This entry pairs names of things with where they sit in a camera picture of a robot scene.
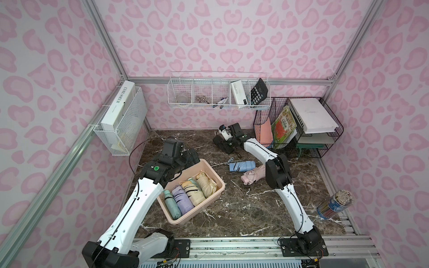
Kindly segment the pink plastic storage box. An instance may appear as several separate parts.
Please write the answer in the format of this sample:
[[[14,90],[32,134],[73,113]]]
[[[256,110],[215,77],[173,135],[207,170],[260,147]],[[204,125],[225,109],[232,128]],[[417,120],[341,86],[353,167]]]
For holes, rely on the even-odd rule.
[[[193,178],[195,181],[197,181],[196,176],[199,172],[205,172],[211,179],[213,179],[217,184],[217,192],[215,192],[210,197],[206,198],[203,194],[203,192],[199,187],[196,187],[194,184],[188,181],[189,178]],[[185,215],[182,215],[181,218],[177,220],[173,220],[171,218],[171,215],[164,203],[164,191],[161,195],[157,197],[157,200],[167,218],[167,221],[172,225],[184,225],[186,222],[188,222],[191,218],[193,218],[198,213],[205,210],[210,204],[218,200],[222,194],[222,192],[225,189],[225,183],[221,179],[221,177],[214,171],[214,169],[210,166],[210,164],[205,161],[204,159],[201,159],[198,164],[195,164],[187,169],[185,169],[181,176],[168,183],[165,187],[165,190],[169,190],[172,193],[172,190],[176,187],[181,185],[188,197],[190,198],[191,202],[194,205],[194,208],[186,213]]]

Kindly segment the light blue umbrella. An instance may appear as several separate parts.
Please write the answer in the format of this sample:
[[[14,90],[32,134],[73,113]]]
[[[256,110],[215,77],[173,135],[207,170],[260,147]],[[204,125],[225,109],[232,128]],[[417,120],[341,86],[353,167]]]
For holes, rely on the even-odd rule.
[[[248,172],[256,168],[255,161],[239,161],[234,163],[229,163],[230,172]]]

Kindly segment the pink umbrella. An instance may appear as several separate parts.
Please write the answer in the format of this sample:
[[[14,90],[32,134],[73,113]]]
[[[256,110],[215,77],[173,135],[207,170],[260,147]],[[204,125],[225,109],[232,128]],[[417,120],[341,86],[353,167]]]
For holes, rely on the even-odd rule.
[[[246,171],[241,180],[244,185],[251,185],[261,179],[265,178],[265,165],[255,167],[253,170]]]

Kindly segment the lavender purple umbrella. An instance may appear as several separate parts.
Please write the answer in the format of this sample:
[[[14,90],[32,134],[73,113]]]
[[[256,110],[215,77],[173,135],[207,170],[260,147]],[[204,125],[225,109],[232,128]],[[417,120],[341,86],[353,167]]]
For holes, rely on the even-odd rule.
[[[188,197],[184,188],[181,185],[176,186],[172,190],[172,195],[174,200],[176,201],[179,210],[183,215],[185,215],[194,208],[193,203],[191,202],[190,198]]]

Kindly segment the tan khaki umbrella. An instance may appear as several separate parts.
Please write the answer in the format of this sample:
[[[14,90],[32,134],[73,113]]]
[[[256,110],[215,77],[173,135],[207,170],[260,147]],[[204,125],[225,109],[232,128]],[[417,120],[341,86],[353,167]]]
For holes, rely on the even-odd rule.
[[[200,186],[200,189],[206,198],[217,192],[216,182],[211,179],[205,172],[199,172],[196,176],[196,179],[197,184]]]

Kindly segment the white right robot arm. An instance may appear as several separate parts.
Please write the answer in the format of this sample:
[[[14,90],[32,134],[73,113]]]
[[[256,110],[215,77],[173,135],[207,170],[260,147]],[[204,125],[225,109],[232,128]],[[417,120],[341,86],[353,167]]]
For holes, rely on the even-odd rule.
[[[297,239],[293,242],[290,238],[288,248],[308,258],[324,256],[325,241],[297,197],[287,157],[270,151],[257,139],[245,134],[238,123],[228,127],[221,125],[213,142],[226,153],[241,147],[265,165],[266,182],[281,197],[294,224]]]

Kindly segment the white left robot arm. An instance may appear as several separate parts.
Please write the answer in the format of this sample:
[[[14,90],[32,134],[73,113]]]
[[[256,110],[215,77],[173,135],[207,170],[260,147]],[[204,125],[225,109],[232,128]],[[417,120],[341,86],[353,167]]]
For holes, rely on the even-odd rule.
[[[200,162],[195,149],[186,149],[183,141],[170,137],[162,151],[142,168],[135,189],[121,212],[98,241],[89,241],[82,255],[90,268],[137,268],[153,257],[173,258],[174,236],[157,229],[141,241],[135,235],[157,197],[168,183]]]

